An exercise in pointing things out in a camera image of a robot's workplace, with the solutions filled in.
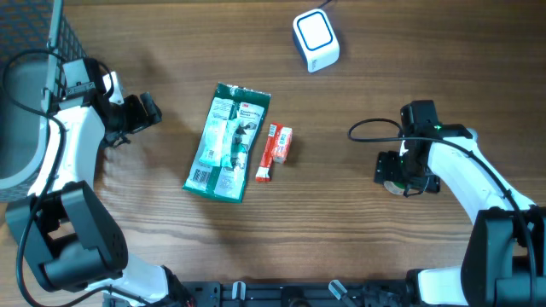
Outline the green lid jar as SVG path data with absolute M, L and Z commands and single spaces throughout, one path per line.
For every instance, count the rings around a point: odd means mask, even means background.
M 395 194 L 395 195 L 404 194 L 405 186 L 402 183 L 384 181 L 383 186 L 391 194 Z

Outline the green foil packet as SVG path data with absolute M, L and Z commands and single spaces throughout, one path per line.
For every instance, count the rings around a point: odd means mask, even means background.
M 183 189 L 211 200 L 242 202 L 255 139 L 270 94 L 219 83 Z

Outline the red white snack packet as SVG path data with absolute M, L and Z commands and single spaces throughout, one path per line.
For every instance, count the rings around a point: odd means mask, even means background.
M 270 167 L 273 162 L 272 150 L 276 144 L 277 133 L 282 129 L 282 125 L 278 123 L 272 123 L 270 125 L 267 141 L 264 148 L 264 153 L 260 160 L 260 164 L 255 176 L 257 182 L 269 182 L 270 181 Z

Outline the red tissue pack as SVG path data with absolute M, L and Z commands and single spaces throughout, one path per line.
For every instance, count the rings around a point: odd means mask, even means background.
M 287 160 L 292 138 L 292 128 L 282 127 L 276 133 L 276 141 L 272 150 L 272 157 L 276 163 L 283 164 Z

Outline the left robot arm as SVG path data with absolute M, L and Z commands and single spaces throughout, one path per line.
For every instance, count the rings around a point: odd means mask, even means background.
M 193 306 L 195 298 L 165 266 L 130 255 L 120 226 L 92 185 L 96 154 L 116 148 L 162 120 L 150 94 L 111 102 L 115 83 L 107 66 L 85 57 L 63 61 L 67 81 L 59 103 L 39 116 L 49 125 L 49 144 L 38 179 L 27 197 L 8 205 L 6 220 L 18 243 L 15 275 L 31 306 L 23 276 L 27 265 L 47 292 L 78 293 L 70 305 L 96 293 L 131 306 Z

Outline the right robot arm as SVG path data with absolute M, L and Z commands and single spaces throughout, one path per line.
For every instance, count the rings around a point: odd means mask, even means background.
M 404 197 L 445 184 L 473 230 L 462 263 L 408 273 L 420 305 L 543 306 L 545 210 L 513 188 L 480 152 L 477 133 L 439 121 L 433 101 L 400 110 L 398 151 L 378 155 L 375 182 Z

